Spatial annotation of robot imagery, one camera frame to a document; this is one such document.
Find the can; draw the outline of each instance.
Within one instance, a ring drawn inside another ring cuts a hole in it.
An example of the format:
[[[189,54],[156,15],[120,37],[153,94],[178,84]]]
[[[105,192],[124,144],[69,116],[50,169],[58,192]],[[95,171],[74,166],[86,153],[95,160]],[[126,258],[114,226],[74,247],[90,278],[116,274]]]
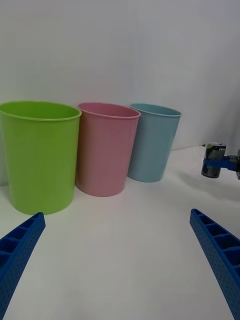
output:
[[[205,160],[222,160],[226,151],[226,145],[223,143],[210,142],[206,146]],[[212,167],[203,163],[201,174],[208,178],[218,178],[221,168]]]

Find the pink bucket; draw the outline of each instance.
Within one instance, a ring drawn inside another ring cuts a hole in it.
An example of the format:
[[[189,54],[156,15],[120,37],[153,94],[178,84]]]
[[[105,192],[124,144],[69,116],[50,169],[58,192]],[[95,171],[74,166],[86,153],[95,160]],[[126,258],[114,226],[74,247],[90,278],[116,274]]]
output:
[[[141,114],[109,103],[88,102],[78,107],[82,116],[76,186],[92,196],[117,195],[124,189]]]

